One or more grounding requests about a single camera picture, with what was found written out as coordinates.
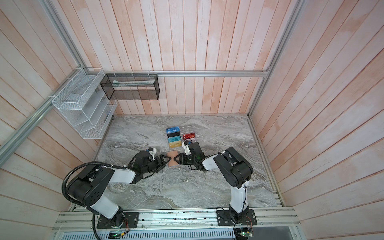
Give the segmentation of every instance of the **white wire rack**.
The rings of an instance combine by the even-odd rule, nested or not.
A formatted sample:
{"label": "white wire rack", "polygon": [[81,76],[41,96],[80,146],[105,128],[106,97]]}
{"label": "white wire rack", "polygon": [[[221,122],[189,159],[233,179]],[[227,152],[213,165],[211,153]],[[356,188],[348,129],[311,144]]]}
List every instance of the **white wire rack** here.
{"label": "white wire rack", "polygon": [[102,139],[117,107],[96,90],[103,77],[103,70],[87,75],[82,68],[52,101],[82,138]]}

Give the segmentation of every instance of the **wooden plank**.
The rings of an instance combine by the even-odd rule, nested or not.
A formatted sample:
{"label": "wooden plank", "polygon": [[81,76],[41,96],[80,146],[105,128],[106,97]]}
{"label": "wooden plank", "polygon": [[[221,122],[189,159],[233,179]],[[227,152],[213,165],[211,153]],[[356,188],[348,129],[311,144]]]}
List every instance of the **wooden plank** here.
{"label": "wooden plank", "polygon": [[375,202],[304,220],[301,225],[308,239],[380,232],[384,221],[383,208],[384,201]]}
{"label": "wooden plank", "polygon": [[277,37],[277,33],[290,2],[290,0],[278,1],[275,13],[273,14],[273,18],[271,20],[271,24],[264,39],[263,46],[258,55],[254,70],[263,70],[264,64],[266,63],[266,58],[271,51],[272,44]]}
{"label": "wooden plank", "polygon": [[216,70],[226,1],[212,0],[205,70]]}
{"label": "wooden plank", "polygon": [[260,99],[260,104],[256,107],[253,115],[253,121],[258,132],[261,132],[269,119],[264,118],[264,114],[268,114],[269,111],[273,112],[274,110],[273,108],[270,108],[269,105],[275,97],[279,86],[283,82],[284,76],[289,71],[293,63],[292,59],[296,59],[326,3],[326,0],[308,2],[303,9],[303,14],[300,15],[300,19],[296,26],[296,29],[300,29],[300,31],[293,32],[285,51],[276,65],[276,71],[274,71],[274,74],[270,78],[270,82],[274,84],[267,85]]}
{"label": "wooden plank", "polygon": [[218,51],[216,70],[225,70],[231,48],[233,32],[235,30],[235,22],[238,16],[238,11],[243,14],[245,11],[242,3],[242,9],[239,9],[240,0],[227,1],[225,5],[224,20],[220,37],[220,48]]}
{"label": "wooden plank", "polygon": [[101,67],[105,70],[113,70],[111,61],[109,60],[109,56],[105,50],[103,42],[92,19],[91,13],[87,7],[87,3],[85,2],[85,0],[71,0],[71,3],[77,14],[78,19],[81,22],[81,26],[83,27],[86,35],[88,36],[88,40],[95,51],[95,54],[101,64]]}
{"label": "wooden plank", "polygon": [[65,59],[67,60],[69,65],[72,67],[72,69],[76,68],[77,67],[77,63],[76,63],[75,59],[73,58],[73,56],[70,53],[70,51],[67,48],[67,46],[65,45],[63,39],[59,35],[59,33],[58,33],[57,29],[55,28],[55,26],[53,26],[53,23],[49,19],[48,15],[45,13],[43,7],[39,4],[39,2],[34,1],[34,0],[29,0],[29,3],[32,4],[33,9],[36,11],[36,13],[39,16],[40,20],[43,22],[44,26],[47,28],[48,32],[50,33],[50,35],[54,39],[54,41],[57,44],[57,46],[59,47],[60,51],[65,56]]}
{"label": "wooden plank", "polygon": [[139,55],[137,53],[135,40],[133,38],[131,22],[128,17],[127,8],[124,1],[111,1],[114,15],[116,17],[118,27],[120,29],[120,34],[122,41],[124,43],[129,62],[131,64],[132,70],[141,70]]}
{"label": "wooden plank", "polygon": [[184,23],[184,69],[195,70],[196,68],[196,35],[197,35],[197,0],[183,0],[183,23]]}
{"label": "wooden plank", "polygon": [[[142,0],[140,3],[153,69],[163,70],[153,1]],[[159,101],[150,101],[150,104],[153,114],[161,114]]]}
{"label": "wooden plank", "polygon": [[278,2],[278,0],[264,2],[259,20],[257,22],[252,44],[249,48],[249,54],[245,62],[244,70],[253,70],[255,68]]}
{"label": "wooden plank", "polygon": [[0,196],[1,218],[29,224],[53,227],[59,212]]}
{"label": "wooden plank", "polygon": [[263,139],[266,132],[271,128],[279,114],[283,111],[284,107],[287,105],[295,91],[299,88],[300,84],[308,74],[310,69],[308,69],[308,72],[305,73],[302,69],[303,65],[313,66],[315,64],[316,60],[321,56],[321,53],[332,40],[332,37],[335,35],[337,29],[348,16],[348,13],[352,10],[356,1],[349,1],[349,4],[346,4],[346,11],[339,11],[339,13],[343,13],[342,18],[334,18],[342,3],[342,1],[329,1],[325,5],[323,12],[319,16],[311,33],[308,35],[308,38],[305,40],[305,43],[296,59],[293,61],[291,68],[288,72],[281,76],[284,80],[269,105],[270,109],[268,109],[263,116],[262,121],[265,121],[267,118],[269,119],[265,123],[263,130],[260,132],[260,134],[262,134],[262,137],[260,138]]}
{"label": "wooden plank", "polygon": [[[216,70],[225,70],[227,68],[235,22],[239,11],[239,4],[239,0],[227,1],[226,3]],[[229,85],[227,84],[224,87],[223,85],[228,82],[228,79],[230,82],[231,78],[227,78],[226,81],[224,81],[224,77],[215,78],[210,108],[211,113],[218,113],[220,103],[226,100],[228,94],[228,90],[226,91],[226,89],[229,88]]]}
{"label": "wooden plank", "polygon": [[25,79],[0,55],[0,78],[23,97],[32,107],[37,108],[43,98]]}
{"label": "wooden plank", "polygon": [[331,159],[329,166],[327,166],[329,168],[328,170],[283,193],[284,199],[289,205],[297,205],[308,199],[325,194],[381,171],[384,169],[384,163],[382,162],[384,155],[383,146],[384,141],[380,140],[345,160],[336,156],[333,162],[331,162]]}
{"label": "wooden plank", "polygon": [[238,110],[239,113],[247,113],[248,112],[248,105],[252,103],[255,95],[253,93],[255,92],[255,88],[257,83],[259,82],[259,77],[251,77],[248,83],[248,87],[246,91],[244,92],[243,101],[240,105],[240,109]]}
{"label": "wooden plank", "polygon": [[[364,60],[365,60],[365,58],[367,57],[369,57],[369,59],[368,60],[370,60],[370,59],[372,59],[374,56],[375,56],[375,54],[376,54],[376,52],[378,52],[378,51],[380,51],[382,48],[380,48],[380,49],[377,49],[376,47],[377,46],[379,46],[379,45],[382,45],[381,44],[381,42],[380,42],[380,38],[382,37],[382,35],[384,34],[384,29],[383,30],[381,30],[380,32],[379,32],[379,34],[377,35],[377,36],[375,36],[375,38],[370,42],[370,44],[369,44],[369,46],[367,45],[367,48],[366,48],[366,50],[367,50],[367,52],[368,52],[368,54],[367,55],[365,55],[365,53],[362,53],[362,58],[361,59],[356,59],[357,60],[357,65],[354,65],[354,66],[351,66],[352,68],[357,68],[357,69],[363,69],[364,68],[364,66],[367,64],[367,62],[365,62],[364,63]],[[284,160],[281,158],[281,156],[282,156],[282,154],[280,153],[280,155],[278,155],[276,158],[275,158],[275,160],[276,160],[276,163],[274,163],[273,165],[275,165],[275,166],[278,166],[279,164],[281,164],[281,162],[283,162]]]}
{"label": "wooden plank", "polygon": [[9,41],[17,48],[17,50],[24,56],[24,58],[33,66],[35,71],[46,81],[47,83],[57,84],[56,79],[44,66],[39,57],[26,43],[23,37],[18,33],[14,26],[9,22],[3,12],[0,12],[0,29],[7,36]]}
{"label": "wooden plank", "polygon": [[272,58],[274,57],[274,55],[276,53],[276,50],[277,50],[277,48],[279,46],[279,43],[280,43],[280,39],[282,38],[282,36],[283,36],[283,34],[285,32],[285,29],[287,28],[287,25],[289,23],[289,20],[290,20],[292,14],[293,14],[293,11],[295,10],[295,6],[296,6],[297,2],[298,2],[298,0],[291,0],[290,1],[288,9],[285,12],[283,21],[282,21],[282,23],[280,25],[280,28],[279,28],[279,30],[277,32],[276,37],[273,40],[273,44],[272,44],[271,50],[269,51],[268,57],[267,57],[267,59],[265,61],[264,67],[262,67],[262,69],[267,69],[271,65]]}
{"label": "wooden plank", "polygon": [[8,61],[13,68],[30,84],[40,96],[46,98],[52,93],[52,89],[56,89],[59,85],[56,81],[52,81],[48,85],[41,76],[28,63],[23,55],[15,48],[15,46],[0,32],[0,54]]}
{"label": "wooden plank", "polygon": [[214,77],[204,78],[202,113],[210,113],[214,83],[215,83]]}
{"label": "wooden plank", "polygon": [[85,156],[69,139],[67,139],[58,129],[56,129],[50,122],[43,119],[38,125],[40,129],[46,132],[53,140],[65,148],[73,157],[80,160],[82,163],[90,162],[92,158]]}
{"label": "wooden plank", "polygon": [[[283,126],[290,116],[293,117],[297,115],[300,119],[329,85],[332,84],[335,78],[337,78],[348,64],[358,55],[377,31],[380,30],[384,21],[376,21],[375,12],[376,11],[373,10],[361,26],[357,24],[354,29],[357,30],[356,34],[353,34],[354,31],[351,31],[349,34],[339,32],[340,34],[335,35],[316,62],[313,70],[309,72],[308,76],[289,100],[288,104],[273,123],[269,131],[267,127],[268,124],[264,127],[260,133],[260,138],[263,139],[263,136],[265,136],[262,140],[263,143],[267,144],[280,129],[279,126]],[[372,28],[366,30],[367,26],[370,26],[371,24],[374,24]],[[307,107],[303,109],[304,113],[302,114],[297,113],[301,110],[301,108],[298,108],[300,103],[307,105]]]}
{"label": "wooden plank", "polygon": [[129,106],[126,100],[118,100],[118,106],[116,107],[117,115],[131,115]]}
{"label": "wooden plank", "polygon": [[57,62],[60,69],[65,75],[72,72],[73,68],[69,65],[67,59],[59,49],[55,40],[52,38],[48,29],[45,27],[36,11],[33,9],[32,4],[29,1],[14,0],[15,4],[22,12],[30,26],[35,33],[39,36],[39,39],[43,42],[48,52],[51,53],[53,59]]}
{"label": "wooden plank", "polygon": [[345,237],[335,237],[335,238],[322,238],[322,240],[383,240],[384,233],[373,233],[373,234],[362,234],[354,236],[345,236]]}
{"label": "wooden plank", "polygon": [[71,168],[75,168],[82,164],[79,159],[39,127],[35,128],[31,134],[29,134],[28,138]]}
{"label": "wooden plank", "polygon": [[163,70],[174,70],[168,0],[154,1]]}
{"label": "wooden plank", "polygon": [[63,182],[61,178],[16,154],[12,154],[1,168],[61,194],[61,184]]}
{"label": "wooden plank", "polygon": [[[168,0],[154,1],[156,23],[159,34],[160,53],[163,70],[173,70],[172,35]],[[161,86],[160,109],[162,114],[177,113],[175,79],[163,78]]]}
{"label": "wooden plank", "polygon": [[[288,89],[288,91],[283,96],[283,99],[280,101],[279,105],[281,103],[287,103],[288,102],[286,99],[289,98],[288,96],[290,94],[293,94],[290,92],[297,90],[297,88],[299,87],[299,84],[297,84],[297,82],[300,83],[304,80],[305,76],[307,76],[307,74],[309,73],[309,71],[311,70],[313,65],[315,64],[316,60],[320,57],[320,55],[322,54],[322,52],[324,51],[326,46],[329,44],[329,42],[331,41],[333,36],[336,34],[337,30],[340,28],[340,26],[342,25],[344,20],[347,18],[348,14],[351,12],[351,10],[353,9],[354,6],[355,6],[354,1],[344,1],[343,2],[343,4],[340,6],[338,12],[336,13],[334,18],[330,22],[329,26],[327,27],[327,30],[323,33],[319,42],[314,47],[310,56],[308,57],[308,59],[306,60],[306,62],[303,65],[303,67],[301,68],[300,72],[296,76],[295,80],[291,84],[290,88]],[[270,145],[268,145],[268,147],[266,146],[266,151],[268,153],[271,153],[273,150],[272,148],[275,148],[275,147],[276,146],[274,145],[274,141],[273,141]]]}
{"label": "wooden plank", "polygon": [[173,62],[175,70],[184,70],[183,2],[169,0]]}
{"label": "wooden plank", "polygon": [[100,1],[86,0],[86,6],[89,9],[89,13],[93,19],[97,32],[100,36],[100,39],[103,43],[105,51],[109,57],[109,60],[112,64],[113,70],[123,70],[123,66],[120,60],[118,50],[115,46],[112,33],[107,23],[107,19],[104,15],[103,8],[100,4]]}
{"label": "wooden plank", "polygon": [[248,88],[249,82],[251,80],[251,77],[242,77],[239,82],[239,86],[237,87],[237,93],[235,95],[235,98],[233,100],[232,104],[232,113],[239,113],[241,103],[243,102],[245,92]]}
{"label": "wooden plank", "polygon": [[17,232],[17,237],[20,239],[27,238],[30,240],[41,240],[46,239],[51,233],[51,230],[51,227],[0,220],[0,231],[2,237],[5,239],[15,238],[15,232]]}
{"label": "wooden plank", "polygon": [[256,85],[255,85],[255,88],[253,89],[253,92],[252,92],[252,97],[250,98],[250,101],[248,102],[248,107],[247,107],[245,113],[249,114],[250,109],[251,109],[252,104],[253,104],[253,100],[256,98],[256,95],[257,95],[257,93],[259,92],[259,89],[260,89],[260,87],[261,87],[261,84],[263,83],[264,80],[265,80],[265,78],[259,78],[259,79],[257,80],[257,83],[256,83]]}
{"label": "wooden plank", "polygon": [[[264,0],[257,0],[251,1],[249,5],[248,13],[251,14],[247,14],[247,18],[244,23],[244,29],[241,33],[241,41],[239,42],[240,45],[238,48],[237,57],[233,68],[234,70],[244,70],[245,62],[247,60],[253,36],[258,25],[263,4]],[[227,99],[224,106],[224,113],[238,112],[238,110],[240,109],[241,102],[243,101],[244,92],[247,89],[249,79],[250,77],[236,77],[231,79],[230,89],[233,91],[233,94],[227,95]]]}
{"label": "wooden plank", "polygon": [[[307,142],[309,139],[312,139],[329,123],[331,123],[331,121],[333,121],[356,100],[358,100],[364,93],[366,93],[371,87],[377,84],[384,76],[384,70],[382,70],[380,67],[383,60],[384,51],[382,51],[369,65],[367,65],[366,68],[361,73],[359,73],[359,75],[351,83],[349,83],[348,86],[341,93],[339,93],[336,98],[334,98],[329,106],[326,107],[324,111],[320,113],[316,119],[305,128],[305,130],[292,142],[292,144],[296,145],[296,147],[300,147],[295,143]],[[317,158],[327,155],[331,149],[333,149],[333,147],[322,153]],[[316,162],[317,161],[309,162],[295,173],[281,181],[279,183],[281,191],[285,192],[328,168],[326,167],[324,169],[321,166],[314,164]]]}
{"label": "wooden plank", "polygon": [[[197,40],[196,40],[196,70],[205,70],[205,61],[207,58],[207,44],[208,44],[208,31],[209,31],[209,19],[211,11],[211,0],[199,0],[197,11]],[[203,92],[203,89],[197,89],[195,92]],[[202,101],[202,94],[195,95],[195,99],[198,97],[200,102],[200,96]]]}
{"label": "wooden plank", "polygon": [[34,32],[32,27],[29,25],[21,11],[17,8],[13,1],[1,1],[0,9],[7,16],[9,21],[20,33],[24,40],[34,50],[36,55],[44,63],[50,73],[54,76],[56,81],[60,81],[65,78],[65,74],[60,69],[57,62],[53,59],[47,48],[39,39],[39,36]]}
{"label": "wooden plank", "polygon": [[86,42],[85,43],[80,43],[79,38],[76,36],[74,28],[72,28],[72,26],[71,26],[71,24],[70,24],[70,22],[69,22],[69,20],[68,20],[68,18],[66,16],[66,14],[63,11],[63,8],[60,6],[60,3],[58,2],[58,0],[52,0],[51,3],[53,4],[55,10],[57,11],[58,16],[60,17],[61,23],[63,24],[63,26],[67,30],[70,38],[72,39],[74,45],[76,46],[77,50],[79,51],[79,54],[80,54],[81,58],[83,59],[85,66],[86,67],[91,67],[91,66],[93,66],[93,67],[96,67],[96,66],[100,67],[99,60],[97,59],[97,57],[96,57],[92,47],[90,46],[89,40],[87,39],[88,44],[89,44],[89,49],[92,51],[93,56],[95,56],[95,59],[97,60],[98,65],[92,65],[91,64],[91,62],[90,62],[90,60],[88,58],[88,55],[86,54],[86,51],[85,51],[85,49],[82,46],[82,44],[86,44]]}
{"label": "wooden plank", "polygon": [[58,129],[66,138],[77,146],[89,159],[92,159],[94,149],[92,149],[83,138],[60,116],[56,109],[51,110],[45,119]]}
{"label": "wooden plank", "polygon": [[380,171],[342,188],[295,206],[300,221],[384,199],[384,172]]}
{"label": "wooden plank", "polygon": [[68,167],[29,139],[26,139],[15,153],[61,179],[72,170],[72,167]]}
{"label": "wooden plank", "polygon": [[0,194],[55,211],[67,211],[70,202],[62,194],[0,170]]}
{"label": "wooden plank", "polygon": [[231,77],[224,77],[217,113],[224,113],[225,102],[227,101],[230,84]]}
{"label": "wooden plank", "polygon": [[[358,56],[352,61],[352,63],[343,71],[343,73],[336,79],[336,81],[325,91],[325,93],[316,101],[316,103],[307,111],[307,113],[298,121],[295,127],[290,130],[290,133],[287,134],[284,139],[278,144],[278,146],[271,152],[269,155],[271,158],[276,157],[279,153],[282,152],[282,149],[285,148],[283,151],[285,152],[290,152],[291,142],[296,142],[299,139],[301,139],[301,136],[308,134],[308,130],[304,130],[306,126],[313,126],[314,124],[317,124],[316,130],[313,132],[309,133],[312,137],[314,137],[319,131],[321,131],[326,125],[329,124],[331,119],[327,118],[327,120],[324,120],[324,122],[319,122],[320,119],[323,119],[323,113],[321,114],[320,112],[328,108],[328,104],[335,105],[338,104],[337,101],[333,101],[330,103],[335,97],[340,101],[340,104],[347,104],[349,105],[341,105],[339,109],[333,109],[335,111],[335,114],[338,113],[337,115],[334,115],[335,117],[338,116],[340,113],[342,113],[343,110],[345,110],[348,106],[350,106],[352,102],[350,102],[350,99],[354,99],[354,101],[360,97],[364,92],[362,90],[365,89],[367,91],[370,87],[372,87],[374,84],[376,84],[383,76],[384,73],[381,71],[380,67],[377,65],[377,61],[379,59],[383,58],[383,52],[379,53],[376,57],[375,55],[377,52],[383,48],[382,42],[380,40],[381,34],[377,34],[370,42],[368,45],[365,46],[365,48],[358,54]],[[365,80],[364,74],[367,74],[368,76],[371,76],[373,79],[367,79]],[[356,87],[356,84],[358,84],[358,81],[361,81],[364,79],[365,85],[360,86],[359,89],[355,89],[356,95],[351,96],[348,94],[348,91],[342,91],[343,88],[346,87],[350,91],[352,87]],[[342,91],[342,96],[346,95],[346,98],[341,98],[341,96],[337,96],[340,92]],[[274,142],[271,144],[276,144],[278,140],[272,139]]]}
{"label": "wooden plank", "polygon": [[9,136],[11,136],[11,134],[15,131],[15,129],[9,126],[7,123],[5,123],[2,120],[0,120],[0,129],[2,133],[0,134],[0,145],[2,145],[4,141],[6,141]]}
{"label": "wooden plank", "polygon": [[245,20],[248,16],[248,10],[250,7],[250,0],[240,1],[238,13],[236,17],[235,29],[233,30],[233,37],[231,42],[231,47],[229,50],[227,67],[225,70],[233,70],[235,67],[237,53],[240,47],[240,41],[242,38]]}
{"label": "wooden plank", "polygon": [[[175,70],[184,70],[183,2],[169,0],[173,62]],[[185,79],[175,78],[177,113],[185,114]]]}
{"label": "wooden plank", "polygon": [[120,57],[122,69],[125,71],[129,71],[131,70],[131,64],[129,63],[129,58],[122,40],[119,25],[116,20],[115,13],[113,12],[112,3],[109,0],[100,0],[100,4],[102,10],[104,11],[105,19],[107,21],[110,33],[112,35],[118,55]]}
{"label": "wooden plank", "polygon": [[84,141],[93,149],[96,151],[97,149],[97,142],[94,139],[84,139]]}
{"label": "wooden plank", "polygon": [[195,78],[185,78],[185,113],[195,113]]}
{"label": "wooden plank", "polygon": [[221,93],[223,90],[223,84],[224,77],[215,77],[210,113],[215,114],[218,112],[218,106],[220,104]]}
{"label": "wooden plank", "polygon": [[167,93],[166,93],[166,83],[164,78],[158,78],[159,81],[159,104],[160,104],[160,111],[161,114],[168,114],[168,100],[167,100]]}
{"label": "wooden plank", "polygon": [[25,121],[26,116],[0,96],[0,119],[16,129]]}
{"label": "wooden plank", "polygon": [[[216,70],[226,1],[213,0],[209,20],[205,70]],[[210,113],[215,78],[204,79],[202,113]]]}
{"label": "wooden plank", "polygon": [[[151,53],[148,46],[147,34],[145,30],[140,2],[138,0],[129,1],[129,5],[126,4],[126,9],[132,27],[133,37],[135,39],[141,69],[153,70]],[[150,101],[135,100],[135,102],[140,114],[153,114]]]}
{"label": "wooden plank", "polygon": [[169,114],[177,114],[175,78],[164,78]]}
{"label": "wooden plank", "polygon": [[175,78],[175,90],[176,90],[176,106],[177,114],[185,114],[185,79],[181,77]]}
{"label": "wooden plank", "polygon": [[384,108],[384,96],[380,94],[383,90],[384,81],[381,81],[298,151],[292,161],[287,161],[281,167],[280,161],[271,162],[276,180],[283,180],[379,113]]}

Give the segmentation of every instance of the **aluminum rail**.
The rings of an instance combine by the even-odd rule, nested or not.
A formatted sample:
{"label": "aluminum rail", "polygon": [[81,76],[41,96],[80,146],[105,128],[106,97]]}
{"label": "aluminum rail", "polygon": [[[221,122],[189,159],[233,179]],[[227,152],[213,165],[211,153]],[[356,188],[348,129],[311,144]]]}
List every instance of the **aluminum rail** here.
{"label": "aluminum rail", "polygon": [[[255,211],[257,225],[253,227],[300,226],[293,207],[251,207]],[[225,228],[217,225],[216,209],[156,209],[126,210],[139,212],[134,230]],[[61,212],[52,232],[84,232],[92,229],[92,213],[89,211]]]}
{"label": "aluminum rail", "polygon": [[157,74],[158,77],[266,77],[267,70],[261,71],[104,71],[107,73]]}
{"label": "aluminum rail", "polygon": [[268,81],[271,78],[272,73],[274,72],[277,63],[279,62],[279,59],[280,59],[283,51],[285,50],[289,39],[292,36],[292,33],[293,33],[293,31],[297,25],[297,22],[300,19],[301,12],[304,9],[305,4],[306,4],[306,0],[298,0],[296,3],[294,11],[293,11],[293,13],[292,13],[292,15],[288,21],[287,28],[284,31],[283,37],[280,40],[279,45],[277,47],[277,51],[275,52],[275,55],[272,58],[271,65],[268,68],[269,69],[268,75],[263,79],[263,82],[259,88],[259,91],[257,92],[256,97],[252,102],[250,111],[248,113],[249,116],[252,116],[253,113],[255,112],[256,106],[260,101],[260,98],[263,94],[263,91],[265,90],[265,87],[268,84]]}
{"label": "aluminum rail", "polygon": [[79,69],[75,69],[68,76],[60,87],[47,97],[44,102],[32,113],[27,120],[13,132],[13,134],[4,141],[4,144],[0,147],[0,167],[9,159],[9,157],[16,151],[16,149],[24,142],[29,134],[35,129],[35,127],[45,118],[48,112],[53,108],[52,100],[53,96],[58,94],[60,90],[70,81],[70,78],[74,76]]}

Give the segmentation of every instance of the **aluminum frame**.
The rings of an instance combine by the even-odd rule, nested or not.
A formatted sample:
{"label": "aluminum frame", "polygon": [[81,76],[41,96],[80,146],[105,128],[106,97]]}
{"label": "aluminum frame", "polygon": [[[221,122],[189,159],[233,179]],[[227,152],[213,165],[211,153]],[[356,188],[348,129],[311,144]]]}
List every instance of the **aluminum frame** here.
{"label": "aluminum frame", "polygon": [[266,77],[268,70],[261,71],[104,71],[107,73],[157,74],[158,77]]}
{"label": "aluminum frame", "polygon": [[[254,227],[295,227],[301,226],[293,207],[251,207],[255,211],[258,225]],[[139,212],[136,231],[164,229],[202,229],[228,228],[217,225],[216,209],[156,209],[126,210]],[[92,213],[82,211],[61,212],[53,226],[52,232],[85,232],[92,229]]]}
{"label": "aluminum frame", "polygon": [[70,78],[79,71],[76,68],[68,76],[60,87],[47,97],[44,102],[32,113],[27,120],[13,132],[13,134],[4,141],[4,144],[0,147],[0,167],[9,159],[9,157],[16,151],[16,149],[24,142],[29,134],[35,129],[35,127],[45,118],[48,112],[53,108],[52,100],[53,96],[58,94],[62,88],[70,81]]}

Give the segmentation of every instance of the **marble surface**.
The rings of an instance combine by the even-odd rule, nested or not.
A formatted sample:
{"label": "marble surface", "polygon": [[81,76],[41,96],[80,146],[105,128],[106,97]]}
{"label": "marble surface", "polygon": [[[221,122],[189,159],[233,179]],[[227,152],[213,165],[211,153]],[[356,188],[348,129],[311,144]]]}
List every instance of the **marble surface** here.
{"label": "marble surface", "polygon": [[[276,206],[244,115],[119,116],[113,119],[97,160],[126,165],[137,152],[148,147],[157,148],[157,154],[166,154],[174,149],[169,149],[165,129],[174,126],[192,126],[205,155],[234,147],[253,167],[249,205]],[[230,185],[218,169],[193,171],[186,165],[175,169],[166,166],[137,184],[109,184],[105,193],[124,209],[228,207],[231,199]]]}

